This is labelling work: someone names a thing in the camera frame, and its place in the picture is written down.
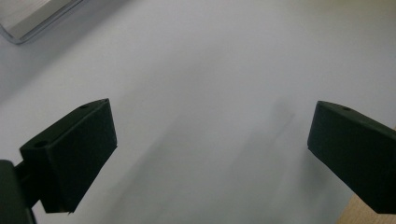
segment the black bracket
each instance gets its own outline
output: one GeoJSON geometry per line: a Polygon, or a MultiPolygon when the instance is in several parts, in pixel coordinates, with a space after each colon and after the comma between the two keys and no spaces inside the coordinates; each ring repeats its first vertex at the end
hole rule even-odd
{"type": "Polygon", "coordinates": [[[108,99],[73,110],[21,147],[19,165],[0,161],[0,223],[35,223],[38,200],[73,213],[116,147],[108,99]]]}

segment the black plastic block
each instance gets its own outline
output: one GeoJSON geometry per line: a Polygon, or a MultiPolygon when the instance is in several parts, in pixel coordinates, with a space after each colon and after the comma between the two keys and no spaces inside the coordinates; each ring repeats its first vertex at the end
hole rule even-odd
{"type": "Polygon", "coordinates": [[[32,210],[26,206],[21,183],[10,161],[0,161],[0,223],[35,223],[32,210]]]}
{"type": "Polygon", "coordinates": [[[396,213],[396,132],[342,105],[318,102],[308,147],[380,214],[396,213]]]}
{"type": "Polygon", "coordinates": [[[80,106],[22,146],[46,212],[74,212],[116,147],[107,99],[80,106]]]}

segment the screw hole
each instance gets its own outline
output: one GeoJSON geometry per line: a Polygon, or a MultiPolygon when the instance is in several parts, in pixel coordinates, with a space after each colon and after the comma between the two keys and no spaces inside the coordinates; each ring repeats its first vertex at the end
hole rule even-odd
{"type": "Polygon", "coordinates": [[[48,144],[48,141],[40,141],[35,144],[35,147],[44,147],[48,144]]]}

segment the transparent plastic container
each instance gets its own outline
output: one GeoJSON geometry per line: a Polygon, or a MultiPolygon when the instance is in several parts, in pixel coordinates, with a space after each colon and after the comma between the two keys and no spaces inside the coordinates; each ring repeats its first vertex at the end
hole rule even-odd
{"type": "Polygon", "coordinates": [[[0,0],[0,34],[21,44],[82,0],[0,0]]]}

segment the white surface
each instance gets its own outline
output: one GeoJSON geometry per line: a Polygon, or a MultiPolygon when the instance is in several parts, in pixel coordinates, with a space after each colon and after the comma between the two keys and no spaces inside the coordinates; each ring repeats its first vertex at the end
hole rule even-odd
{"type": "Polygon", "coordinates": [[[350,190],[306,149],[317,100],[396,125],[394,1],[94,0],[0,40],[0,157],[109,97],[119,148],[46,223],[334,223],[350,190]]]}

